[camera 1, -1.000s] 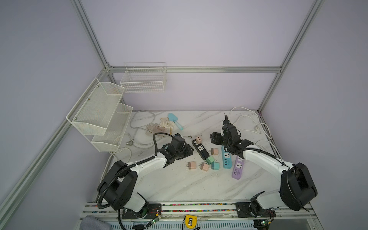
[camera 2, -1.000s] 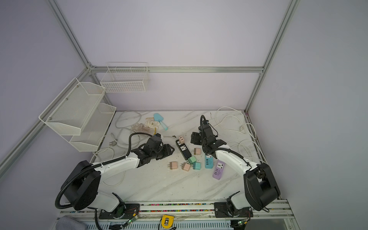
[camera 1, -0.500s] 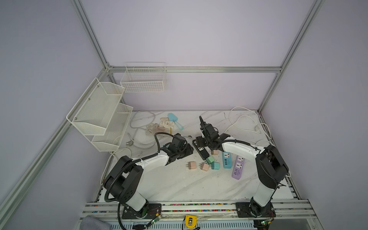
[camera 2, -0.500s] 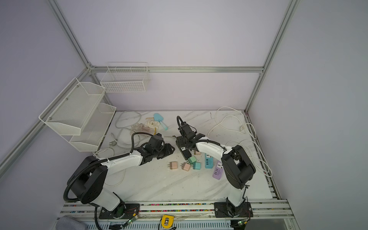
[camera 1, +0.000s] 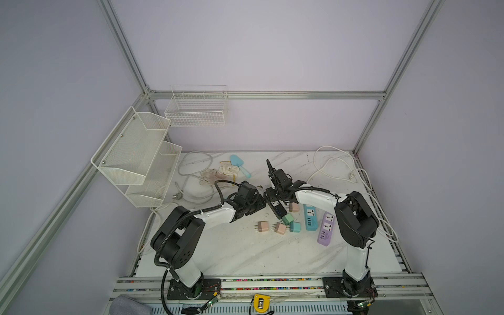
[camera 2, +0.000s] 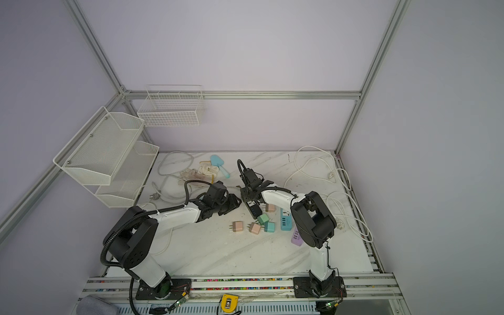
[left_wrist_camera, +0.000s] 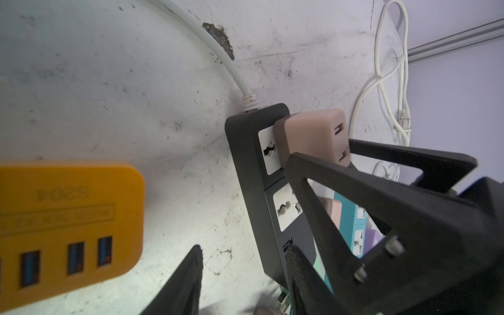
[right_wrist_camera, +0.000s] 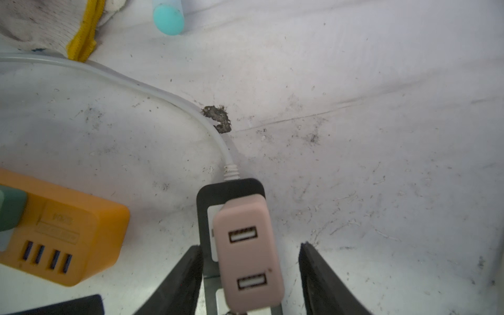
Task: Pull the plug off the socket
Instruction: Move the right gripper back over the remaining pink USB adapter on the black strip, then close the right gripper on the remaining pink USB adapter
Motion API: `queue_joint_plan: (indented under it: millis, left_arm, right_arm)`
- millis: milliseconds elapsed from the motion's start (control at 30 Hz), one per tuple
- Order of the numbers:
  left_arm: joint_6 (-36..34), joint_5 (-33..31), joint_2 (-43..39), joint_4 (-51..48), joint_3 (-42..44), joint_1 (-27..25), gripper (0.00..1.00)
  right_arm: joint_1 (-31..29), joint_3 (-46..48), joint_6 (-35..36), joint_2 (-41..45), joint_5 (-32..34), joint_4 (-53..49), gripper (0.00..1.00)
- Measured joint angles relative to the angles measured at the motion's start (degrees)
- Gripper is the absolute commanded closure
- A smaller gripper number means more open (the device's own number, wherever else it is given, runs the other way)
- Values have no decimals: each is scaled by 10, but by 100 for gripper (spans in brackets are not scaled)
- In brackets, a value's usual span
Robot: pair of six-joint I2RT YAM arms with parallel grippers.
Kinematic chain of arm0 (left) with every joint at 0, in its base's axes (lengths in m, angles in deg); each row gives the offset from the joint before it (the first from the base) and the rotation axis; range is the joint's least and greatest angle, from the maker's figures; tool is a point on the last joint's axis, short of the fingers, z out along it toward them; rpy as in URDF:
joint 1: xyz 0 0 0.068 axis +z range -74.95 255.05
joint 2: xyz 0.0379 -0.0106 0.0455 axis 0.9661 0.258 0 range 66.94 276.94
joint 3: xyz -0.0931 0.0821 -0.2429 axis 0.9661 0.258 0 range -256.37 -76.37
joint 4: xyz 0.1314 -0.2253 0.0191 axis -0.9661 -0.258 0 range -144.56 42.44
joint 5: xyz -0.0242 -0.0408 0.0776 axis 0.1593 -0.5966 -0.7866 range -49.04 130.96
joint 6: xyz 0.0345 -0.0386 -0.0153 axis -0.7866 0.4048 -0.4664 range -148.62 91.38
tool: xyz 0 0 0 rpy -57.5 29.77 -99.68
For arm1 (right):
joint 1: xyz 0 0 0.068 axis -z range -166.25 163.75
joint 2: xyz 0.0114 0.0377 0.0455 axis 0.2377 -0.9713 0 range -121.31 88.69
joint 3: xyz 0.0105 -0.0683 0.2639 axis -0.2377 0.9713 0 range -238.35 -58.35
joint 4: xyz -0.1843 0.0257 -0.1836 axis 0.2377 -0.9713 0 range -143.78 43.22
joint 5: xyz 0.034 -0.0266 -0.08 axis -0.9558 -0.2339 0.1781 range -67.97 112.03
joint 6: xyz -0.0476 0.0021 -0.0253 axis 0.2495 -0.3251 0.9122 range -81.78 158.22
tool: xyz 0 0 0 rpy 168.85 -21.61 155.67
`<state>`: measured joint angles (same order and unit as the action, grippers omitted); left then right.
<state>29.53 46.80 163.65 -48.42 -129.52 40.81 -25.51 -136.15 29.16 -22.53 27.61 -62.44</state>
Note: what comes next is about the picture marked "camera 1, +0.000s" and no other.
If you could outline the pink USB charger plug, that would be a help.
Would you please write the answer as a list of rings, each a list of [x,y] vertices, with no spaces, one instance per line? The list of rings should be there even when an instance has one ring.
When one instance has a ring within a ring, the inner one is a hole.
[[[284,235],[286,233],[287,227],[283,223],[276,223],[274,225],[274,232],[280,235]]]

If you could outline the purple power strip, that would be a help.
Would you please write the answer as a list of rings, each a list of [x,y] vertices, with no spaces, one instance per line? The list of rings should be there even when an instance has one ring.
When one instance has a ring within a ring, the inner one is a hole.
[[[325,212],[317,238],[317,242],[320,245],[327,247],[330,244],[334,224],[335,224],[335,216],[330,214],[329,212]]]

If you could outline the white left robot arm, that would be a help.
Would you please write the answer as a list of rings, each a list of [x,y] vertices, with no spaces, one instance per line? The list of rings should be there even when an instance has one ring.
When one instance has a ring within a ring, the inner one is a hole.
[[[233,223],[266,207],[266,199],[248,181],[217,180],[219,194],[216,206],[190,211],[178,206],[170,213],[153,236],[150,246],[155,252],[154,264],[165,269],[161,281],[161,303],[167,314],[167,276],[184,299],[197,299],[205,293],[205,276],[192,259],[205,229]]]

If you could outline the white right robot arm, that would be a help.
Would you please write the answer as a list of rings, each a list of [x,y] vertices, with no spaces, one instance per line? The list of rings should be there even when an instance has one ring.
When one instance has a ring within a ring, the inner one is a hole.
[[[273,168],[266,162],[272,184],[264,198],[275,215],[287,221],[288,203],[305,204],[333,215],[340,235],[347,243],[346,265],[342,271],[340,292],[347,297],[356,297],[371,287],[371,272],[368,257],[376,236],[379,220],[363,195],[351,192],[342,197],[325,188],[293,181],[283,169]]]

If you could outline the green USB charger plug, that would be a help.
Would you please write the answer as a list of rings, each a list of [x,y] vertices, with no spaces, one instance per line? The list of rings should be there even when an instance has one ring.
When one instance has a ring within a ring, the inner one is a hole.
[[[284,225],[287,226],[290,225],[292,222],[294,222],[295,219],[292,214],[288,213],[281,218],[281,221],[283,222]]]

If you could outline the teal power strip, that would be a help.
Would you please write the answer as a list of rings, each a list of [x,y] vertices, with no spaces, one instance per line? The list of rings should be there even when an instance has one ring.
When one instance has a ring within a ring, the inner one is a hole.
[[[313,206],[303,204],[305,225],[308,231],[318,230],[317,210]]]

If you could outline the black power strip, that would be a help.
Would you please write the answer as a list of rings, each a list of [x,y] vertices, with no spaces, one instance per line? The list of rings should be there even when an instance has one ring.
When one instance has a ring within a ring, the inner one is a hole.
[[[279,201],[279,199],[275,195],[270,195],[269,193],[265,192],[265,199],[277,217],[277,219],[282,219],[284,216],[287,215],[287,211],[285,207],[283,206],[282,202]]]

